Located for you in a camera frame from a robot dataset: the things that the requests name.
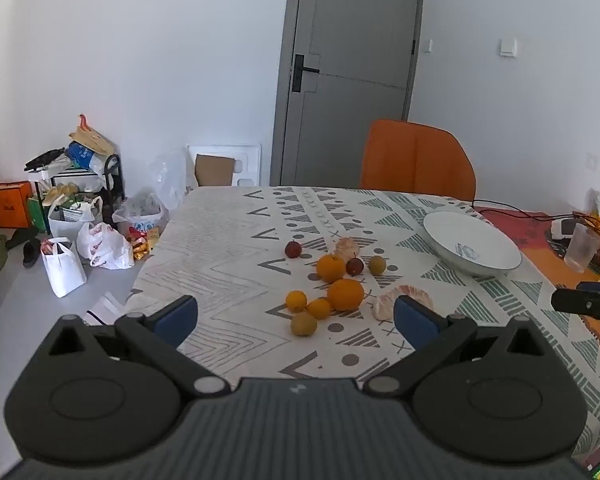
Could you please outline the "peeled pomelo segment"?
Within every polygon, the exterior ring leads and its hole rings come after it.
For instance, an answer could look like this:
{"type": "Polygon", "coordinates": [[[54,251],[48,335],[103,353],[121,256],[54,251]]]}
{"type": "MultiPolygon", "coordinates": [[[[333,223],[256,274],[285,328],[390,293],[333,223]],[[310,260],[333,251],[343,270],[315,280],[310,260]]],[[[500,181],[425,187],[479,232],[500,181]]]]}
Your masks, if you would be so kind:
{"type": "Polygon", "coordinates": [[[383,292],[376,298],[372,307],[374,318],[379,322],[393,321],[394,303],[400,296],[404,295],[415,299],[424,307],[429,309],[434,307],[431,297],[424,290],[411,285],[400,285],[388,292],[383,292]]]}
{"type": "Polygon", "coordinates": [[[334,255],[339,257],[344,263],[354,259],[360,253],[360,246],[353,237],[340,237],[334,247],[334,255]]]}

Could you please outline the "red plum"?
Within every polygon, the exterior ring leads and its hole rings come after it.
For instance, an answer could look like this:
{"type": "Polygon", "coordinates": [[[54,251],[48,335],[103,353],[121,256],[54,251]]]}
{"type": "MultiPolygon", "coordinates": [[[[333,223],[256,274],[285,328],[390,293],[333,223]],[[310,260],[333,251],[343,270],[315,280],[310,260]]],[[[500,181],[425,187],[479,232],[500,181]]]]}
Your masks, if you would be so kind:
{"type": "Polygon", "coordinates": [[[289,259],[299,258],[302,254],[302,246],[295,240],[292,240],[286,244],[284,253],[289,259]]]}
{"type": "Polygon", "coordinates": [[[349,259],[346,263],[346,272],[350,276],[360,275],[364,271],[364,262],[358,257],[349,259]]]}

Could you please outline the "small tangerine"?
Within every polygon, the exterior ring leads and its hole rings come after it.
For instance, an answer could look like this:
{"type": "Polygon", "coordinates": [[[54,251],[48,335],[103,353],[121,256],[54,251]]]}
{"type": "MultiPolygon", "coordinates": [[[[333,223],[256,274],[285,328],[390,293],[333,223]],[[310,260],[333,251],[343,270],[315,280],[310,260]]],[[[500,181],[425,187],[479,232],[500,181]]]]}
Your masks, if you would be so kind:
{"type": "Polygon", "coordinates": [[[332,306],[327,298],[316,298],[306,305],[306,312],[317,320],[324,320],[332,315],[332,306]]]}
{"type": "Polygon", "coordinates": [[[308,304],[308,298],[302,290],[292,290],[285,298],[285,306],[291,313],[302,312],[308,304]]]}

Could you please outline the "clear plastic cup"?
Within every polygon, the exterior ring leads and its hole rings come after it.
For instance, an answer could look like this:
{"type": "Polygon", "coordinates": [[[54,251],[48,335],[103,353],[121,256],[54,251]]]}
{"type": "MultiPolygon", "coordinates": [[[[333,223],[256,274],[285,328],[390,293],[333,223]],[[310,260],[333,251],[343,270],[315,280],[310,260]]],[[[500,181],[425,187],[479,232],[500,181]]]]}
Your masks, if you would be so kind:
{"type": "Polygon", "coordinates": [[[583,273],[600,248],[600,234],[590,226],[577,223],[567,248],[564,263],[571,270],[583,273]]]}

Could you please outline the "white power adapter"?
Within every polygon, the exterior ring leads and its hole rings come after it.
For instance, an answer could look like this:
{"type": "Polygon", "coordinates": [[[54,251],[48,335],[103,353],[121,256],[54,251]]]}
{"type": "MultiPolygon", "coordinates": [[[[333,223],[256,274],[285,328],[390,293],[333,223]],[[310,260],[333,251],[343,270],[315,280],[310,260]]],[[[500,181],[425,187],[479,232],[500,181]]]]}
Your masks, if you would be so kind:
{"type": "Polygon", "coordinates": [[[555,242],[571,240],[577,224],[578,220],[573,217],[553,220],[550,225],[550,239],[555,242]]]}

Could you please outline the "white red plastic bag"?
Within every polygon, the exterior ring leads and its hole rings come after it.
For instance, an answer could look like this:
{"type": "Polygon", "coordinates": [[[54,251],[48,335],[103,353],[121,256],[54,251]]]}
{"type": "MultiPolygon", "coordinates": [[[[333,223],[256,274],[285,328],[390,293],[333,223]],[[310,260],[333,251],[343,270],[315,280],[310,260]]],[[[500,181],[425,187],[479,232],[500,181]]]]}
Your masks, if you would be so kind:
{"type": "Polygon", "coordinates": [[[84,223],[76,238],[79,255],[92,268],[126,270],[134,266],[131,244],[107,223],[84,223]]]}

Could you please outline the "white paper bag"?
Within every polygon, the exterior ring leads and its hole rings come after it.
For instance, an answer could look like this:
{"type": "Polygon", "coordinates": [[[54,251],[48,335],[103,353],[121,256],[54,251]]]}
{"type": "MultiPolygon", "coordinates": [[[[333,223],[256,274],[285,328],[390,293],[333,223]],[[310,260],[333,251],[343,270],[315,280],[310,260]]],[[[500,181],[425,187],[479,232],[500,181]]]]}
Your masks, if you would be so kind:
{"type": "Polygon", "coordinates": [[[87,281],[73,241],[67,237],[44,240],[41,254],[50,287],[56,297],[64,298],[87,281]]]}

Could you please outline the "patterned white tablecloth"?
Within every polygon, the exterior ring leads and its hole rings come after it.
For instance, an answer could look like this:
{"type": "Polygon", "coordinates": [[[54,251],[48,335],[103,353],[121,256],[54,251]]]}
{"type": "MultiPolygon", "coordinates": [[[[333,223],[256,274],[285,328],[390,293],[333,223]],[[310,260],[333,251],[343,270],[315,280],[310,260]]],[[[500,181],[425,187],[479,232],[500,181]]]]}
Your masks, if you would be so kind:
{"type": "Polygon", "coordinates": [[[477,218],[451,197],[342,188],[197,188],[164,228],[126,305],[151,314],[188,295],[198,304],[182,352],[238,382],[246,377],[381,373],[414,348],[393,323],[410,294],[437,314],[482,326],[526,316],[584,397],[576,446],[600,447],[600,343],[578,316],[557,312],[553,284],[515,245],[506,266],[475,276],[441,258],[428,214],[477,218]]]}

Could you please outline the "clear plastic bag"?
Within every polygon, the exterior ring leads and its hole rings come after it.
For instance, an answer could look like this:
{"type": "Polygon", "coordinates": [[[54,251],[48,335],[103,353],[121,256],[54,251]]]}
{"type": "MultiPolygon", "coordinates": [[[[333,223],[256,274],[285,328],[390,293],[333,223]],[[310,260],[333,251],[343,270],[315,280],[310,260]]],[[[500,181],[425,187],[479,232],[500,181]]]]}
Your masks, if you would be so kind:
{"type": "Polygon", "coordinates": [[[150,164],[149,171],[158,199],[168,211],[177,210],[184,202],[187,192],[188,155],[184,148],[158,155],[150,164]]]}

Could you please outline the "brown cardboard piece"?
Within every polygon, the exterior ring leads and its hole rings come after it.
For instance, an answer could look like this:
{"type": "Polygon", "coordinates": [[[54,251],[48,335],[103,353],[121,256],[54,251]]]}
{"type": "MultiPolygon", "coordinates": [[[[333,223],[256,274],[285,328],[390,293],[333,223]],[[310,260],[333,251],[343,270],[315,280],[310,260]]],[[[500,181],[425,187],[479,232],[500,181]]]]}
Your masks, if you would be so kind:
{"type": "Polygon", "coordinates": [[[198,154],[195,160],[195,177],[199,186],[231,186],[235,159],[198,154]]]}

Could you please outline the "orange chair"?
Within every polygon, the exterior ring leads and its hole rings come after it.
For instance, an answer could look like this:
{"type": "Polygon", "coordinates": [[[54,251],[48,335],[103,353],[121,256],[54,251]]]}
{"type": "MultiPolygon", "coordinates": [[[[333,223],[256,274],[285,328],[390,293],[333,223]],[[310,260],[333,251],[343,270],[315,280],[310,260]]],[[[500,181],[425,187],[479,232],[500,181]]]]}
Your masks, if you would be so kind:
{"type": "Polygon", "coordinates": [[[367,136],[360,187],[473,200],[477,180],[452,133],[414,122],[378,119],[367,136]]]}

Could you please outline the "black shelf rack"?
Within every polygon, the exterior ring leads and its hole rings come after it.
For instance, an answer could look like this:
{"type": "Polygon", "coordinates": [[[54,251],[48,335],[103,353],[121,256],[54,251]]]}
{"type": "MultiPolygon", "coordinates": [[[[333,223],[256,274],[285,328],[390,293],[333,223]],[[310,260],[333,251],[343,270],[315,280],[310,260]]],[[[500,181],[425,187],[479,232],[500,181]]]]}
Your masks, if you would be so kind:
{"type": "Polygon", "coordinates": [[[48,221],[50,206],[43,205],[43,185],[46,188],[52,188],[58,184],[72,183],[76,184],[81,192],[100,196],[104,201],[102,218],[110,226],[116,225],[112,221],[114,207],[120,205],[125,199],[122,162],[119,154],[113,154],[106,158],[104,174],[101,177],[91,169],[73,166],[71,160],[65,155],[57,157],[46,166],[35,170],[24,170],[24,174],[34,186],[35,196],[45,214],[44,224],[47,234],[52,234],[52,229],[48,221]]]}

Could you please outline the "white foam packaging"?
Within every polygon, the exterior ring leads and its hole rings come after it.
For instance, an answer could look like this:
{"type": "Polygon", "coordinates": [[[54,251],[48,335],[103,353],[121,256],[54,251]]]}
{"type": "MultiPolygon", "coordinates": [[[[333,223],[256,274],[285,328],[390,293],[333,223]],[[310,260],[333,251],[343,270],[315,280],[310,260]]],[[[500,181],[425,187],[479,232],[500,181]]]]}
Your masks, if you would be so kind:
{"type": "Polygon", "coordinates": [[[189,145],[199,186],[260,185],[260,145],[189,145]]]}

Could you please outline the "orange box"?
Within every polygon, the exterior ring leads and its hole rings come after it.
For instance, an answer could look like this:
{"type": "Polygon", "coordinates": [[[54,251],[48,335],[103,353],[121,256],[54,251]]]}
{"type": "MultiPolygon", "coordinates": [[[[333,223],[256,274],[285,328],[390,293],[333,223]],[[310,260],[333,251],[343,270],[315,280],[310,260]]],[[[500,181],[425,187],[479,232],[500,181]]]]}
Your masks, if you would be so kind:
{"type": "Polygon", "coordinates": [[[31,196],[29,181],[0,183],[0,228],[19,229],[30,226],[28,199],[31,196]]]}

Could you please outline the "white light switch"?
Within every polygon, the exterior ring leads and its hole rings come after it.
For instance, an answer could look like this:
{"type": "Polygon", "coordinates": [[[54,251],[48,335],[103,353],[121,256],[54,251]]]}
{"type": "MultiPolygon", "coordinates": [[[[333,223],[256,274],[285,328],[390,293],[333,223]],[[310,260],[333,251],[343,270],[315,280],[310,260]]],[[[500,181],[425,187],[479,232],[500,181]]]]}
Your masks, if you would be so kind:
{"type": "Polygon", "coordinates": [[[500,40],[498,54],[502,58],[516,58],[518,51],[518,42],[515,38],[503,38],[500,40]]]}

